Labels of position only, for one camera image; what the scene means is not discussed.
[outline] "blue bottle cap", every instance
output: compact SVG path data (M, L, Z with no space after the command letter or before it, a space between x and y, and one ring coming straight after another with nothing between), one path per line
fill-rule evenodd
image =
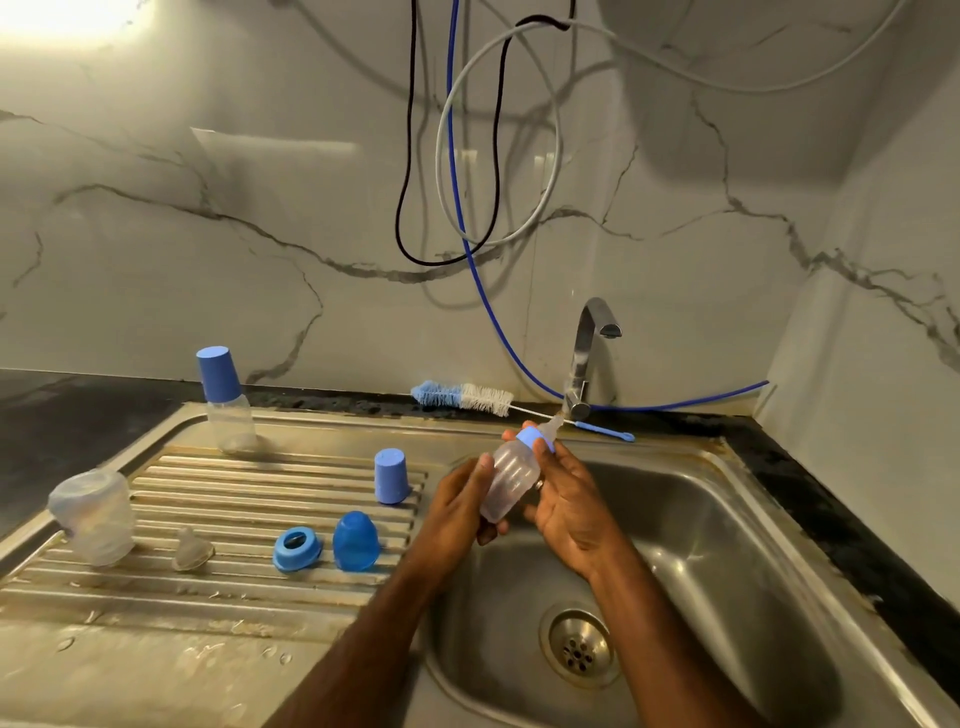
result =
M386 505L400 503L410 495L403 450L386 448L373 457L373 491L376 499Z
M556 452L553 447L553 443L543 437L543 433L531 425L527 425L520 432L518 432L516 434L516 438L529 449L533 449L534 443L536 443L538 440L542 440L546 443L546 446L550 448L551 452Z
M289 573L306 569L317 563L324 545L312 528L299 525L282 533L274 544L274 566L277 571Z
M341 571L366 571L380 555L380 540L370 516L350 511L333 529L333 560Z
M233 357L227 347L207 347L197 352L200 381L204 383L204 397L219 404L236 400L243 394L240 377L233 366Z

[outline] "stainless steel sink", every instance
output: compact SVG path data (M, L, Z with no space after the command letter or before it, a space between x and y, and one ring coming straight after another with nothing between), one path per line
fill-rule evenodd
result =
M137 548L80 563L49 514L0 542L0 726L256 726L398 563L439 479L502 427L256 410L263 450L225 457L199 405L108 464L128 476ZM953 726L954 706L870 605L720 442L567 435L717 662L775 725ZM414 493L372 497L372 457L407 453ZM368 512L364 574L270 564L285 528ZM216 556L172 569L190 525ZM406 726L636 725L587 586L524 522L475 548L420 630Z
M572 448L701 642L772 725L956 725L956 707L903 663L869 605L729 453L682 440ZM475 549L435 605L428 665L448 695L502 722L637 726L615 649L588 585L512 519L509 537Z

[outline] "human arm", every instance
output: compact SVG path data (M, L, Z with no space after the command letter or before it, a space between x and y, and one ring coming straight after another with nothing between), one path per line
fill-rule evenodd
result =
M424 611L474 538L484 544L497 530L505 532L505 523L494 528L480 517L492 479L493 461L484 454L440 482L394 574L274 713L269 728L380 725L399 695Z
M513 433L504 433L509 439ZM758 728L762 718L700 645L563 443L534 445L544 484L524 516L593 590L647 728Z

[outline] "blue cable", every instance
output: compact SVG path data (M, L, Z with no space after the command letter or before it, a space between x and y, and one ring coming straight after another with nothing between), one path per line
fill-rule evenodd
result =
M446 94L449 96L450 89L453 88L453 59L455 56L456 44L457 44L457 19L460 14L460 0L453 0L453 8L450 11L450 39L446 46ZM450 109L450 114L446 118L446 144L449 151L450 157L450 184L453 187L453 204L457 210L457 223L460 225L460 230L464 231L467 229L467 226L464 223L464 211L460 203L460 184L457 182L457 160L454 154L454 144L453 144L453 108ZM514 348L510 345L510 341L507 339L507 335L503 332L503 328L500 327L500 322L496 320L496 314L493 313L493 308L490 305L490 299L487 298L487 291L484 290L483 282L480 280L480 274L477 272L476 263L473 262L473 253L470 251L470 244L467 240L463 240L464 251L467 253L467 263L470 266L470 273L473 275L473 282L476 284L477 293L480 294L480 300L483 302L484 308L487 309L487 315L490 316L490 321L493 324L493 328L496 330L496 335L500 337L500 341L503 344L504 348L507 350L507 353L514 360L515 364L520 368L520 370L527 375L527 378L530 379L534 384L536 384L544 392L553 395L559 400L562 400L564 396L555 389L551 389L546 384L541 382L537 377L527 369L527 365L520 361L520 357L516 355ZM672 402L670 404L658 404L656 406L648 407L614 407L606 404L593 404L591 407L596 410L611 411L611 412L656 412L664 409L676 409L678 407L690 407L696 404L706 404L712 401L726 400L730 397L736 397L737 395L742 395L747 392L752 392L755 389L766 386L770 382L766 379L763 381L757 382L756 384L751 384L749 387L741 387L740 389L734 389L731 392L724 392L719 395L712 395L710 397L700 397L696 400L685 400Z

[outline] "faucet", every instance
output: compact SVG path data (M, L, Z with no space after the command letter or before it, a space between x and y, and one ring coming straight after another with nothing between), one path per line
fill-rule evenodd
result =
M580 312L577 338L573 342L570 376L564 387L564 414L577 421L585 420L590 413L590 405L584 398L587 395L587 364L594 333L599 333L605 339L616 339L623 335L607 302L597 297L587 301L584 310Z

